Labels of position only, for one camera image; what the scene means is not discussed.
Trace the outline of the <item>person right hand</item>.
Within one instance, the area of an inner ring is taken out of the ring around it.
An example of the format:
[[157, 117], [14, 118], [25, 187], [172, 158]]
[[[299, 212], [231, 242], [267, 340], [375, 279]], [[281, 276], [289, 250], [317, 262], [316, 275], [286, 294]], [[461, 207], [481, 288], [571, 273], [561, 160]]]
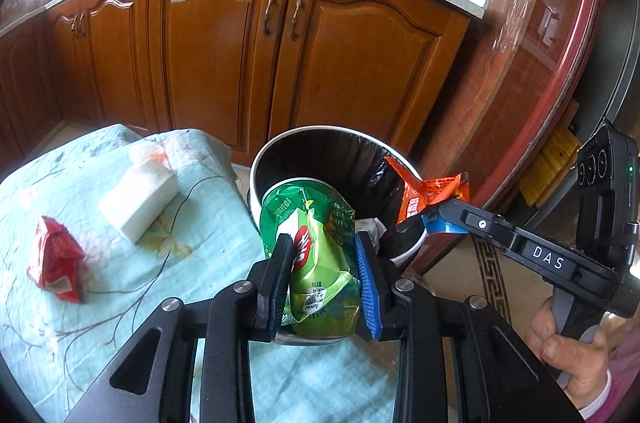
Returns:
[[590, 344], [556, 333], [552, 299], [537, 310], [525, 332], [525, 343], [545, 365], [567, 373], [564, 388], [577, 409], [584, 409], [605, 391], [608, 383], [608, 341], [598, 329]]

